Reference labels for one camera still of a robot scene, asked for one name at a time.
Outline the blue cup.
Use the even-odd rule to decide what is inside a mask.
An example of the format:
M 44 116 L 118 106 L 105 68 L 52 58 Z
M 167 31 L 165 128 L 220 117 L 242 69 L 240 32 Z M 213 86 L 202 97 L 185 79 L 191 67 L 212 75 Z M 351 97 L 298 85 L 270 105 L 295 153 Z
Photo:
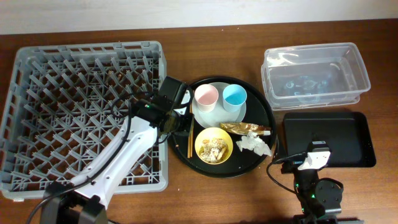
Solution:
M 230 113 L 241 109 L 242 105 L 246 102 L 246 90 L 237 84 L 228 85 L 222 93 L 223 108 Z

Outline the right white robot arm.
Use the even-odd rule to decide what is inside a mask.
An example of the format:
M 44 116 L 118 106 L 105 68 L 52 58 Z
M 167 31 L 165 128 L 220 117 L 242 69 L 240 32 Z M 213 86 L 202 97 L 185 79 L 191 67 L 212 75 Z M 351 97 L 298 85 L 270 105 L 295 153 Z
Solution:
M 268 177 L 279 187 L 294 194 L 300 202 L 302 214 L 293 216 L 288 223 L 364 223 L 364 220 L 357 218 L 337 218 L 342 211 L 344 185 L 335 179 L 321 179 L 318 176 L 318 171 L 327 166 L 330 155 L 328 144 L 313 135 L 305 151 L 279 159 L 275 157 L 267 166 Z M 294 175 L 293 189 L 271 176 L 269 168 L 276 164 L 282 165 L 283 172 Z

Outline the yellow bowl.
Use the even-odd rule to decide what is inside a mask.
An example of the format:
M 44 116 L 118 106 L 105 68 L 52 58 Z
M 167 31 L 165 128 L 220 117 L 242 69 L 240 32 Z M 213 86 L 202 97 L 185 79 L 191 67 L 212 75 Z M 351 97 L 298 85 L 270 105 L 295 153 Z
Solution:
M 205 161 L 203 161 L 200 157 L 199 157 L 199 151 L 200 151 L 200 147 L 201 147 L 201 142 L 204 139 L 213 139 L 213 138 L 221 138 L 224 139 L 225 142 L 228 145 L 228 151 L 227 153 L 223 156 L 223 160 L 219 163 L 216 164 L 210 164 L 207 163 Z M 233 152 L 233 141 L 231 139 L 231 136 L 224 130 L 222 130 L 221 128 L 206 128 L 203 131 L 201 131 L 198 136 L 195 139 L 195 152 L 197 154 L 197 156 L 205 163 L 210 164 L 210 165 L 218 165 L 218 164 L 222 164 L 224 162 L 226 162 L 229 157 L 232 155 Z

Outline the white napkin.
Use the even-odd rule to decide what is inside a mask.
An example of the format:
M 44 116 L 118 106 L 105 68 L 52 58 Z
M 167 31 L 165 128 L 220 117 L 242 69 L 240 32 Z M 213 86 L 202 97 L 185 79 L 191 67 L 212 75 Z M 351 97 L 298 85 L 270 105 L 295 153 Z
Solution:
M 246 136 L 242 136 L 241 140 L 236 142 L 236 145 L 241 152 L 243 149 L 248 149 L 258 156 L 272 155 L 269 146 L 254 132 L 248 132 Z

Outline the food scraps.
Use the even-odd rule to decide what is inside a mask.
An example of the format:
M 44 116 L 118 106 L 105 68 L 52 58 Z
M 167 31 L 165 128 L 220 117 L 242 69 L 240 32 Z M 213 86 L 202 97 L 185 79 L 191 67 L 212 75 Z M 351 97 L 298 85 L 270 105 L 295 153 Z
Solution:
M 216 164 L 223 160 L 228 151 L 228 145 L 224 139 L 204 139 L 201 142 L 199 157 L 210 164 Z

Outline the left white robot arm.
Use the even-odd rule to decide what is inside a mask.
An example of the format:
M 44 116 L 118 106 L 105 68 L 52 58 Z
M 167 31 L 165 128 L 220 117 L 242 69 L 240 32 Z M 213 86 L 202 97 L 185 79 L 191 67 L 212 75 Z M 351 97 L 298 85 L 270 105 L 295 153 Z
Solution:
M 143 153 L 168 138 L 190 134 L 192 100 L 192 88 L 172 77 L 166 77 L 158 91 L 128 93 L 115 100 L 114 106 L 129 103 L 119 132 L 68 185 L 51 183 L 31 214 L 40 211 L 41 223 L 110 223 L 110 200 Z

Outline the pink cup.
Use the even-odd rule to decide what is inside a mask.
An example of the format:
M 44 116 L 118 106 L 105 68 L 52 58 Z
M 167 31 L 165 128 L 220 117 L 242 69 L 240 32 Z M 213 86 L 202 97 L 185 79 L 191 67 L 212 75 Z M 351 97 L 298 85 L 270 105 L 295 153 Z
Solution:
M 218 101 L 218 90 L 210 84 L 200 85 L 194 92 L 195 101 L 202 112 L 213 111 Z

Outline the gold foil wrapper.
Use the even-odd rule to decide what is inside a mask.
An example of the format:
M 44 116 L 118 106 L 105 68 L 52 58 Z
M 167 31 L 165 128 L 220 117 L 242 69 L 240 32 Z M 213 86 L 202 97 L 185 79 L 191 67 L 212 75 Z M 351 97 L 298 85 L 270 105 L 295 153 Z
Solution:
M 232 134 L 248 135 L 250 132 L 252 132 L 256 133 L 258 136 L 268 136 L 271 134 L 272 130 L 267 126 L 244 122 L 220 123 L 220 128 Z

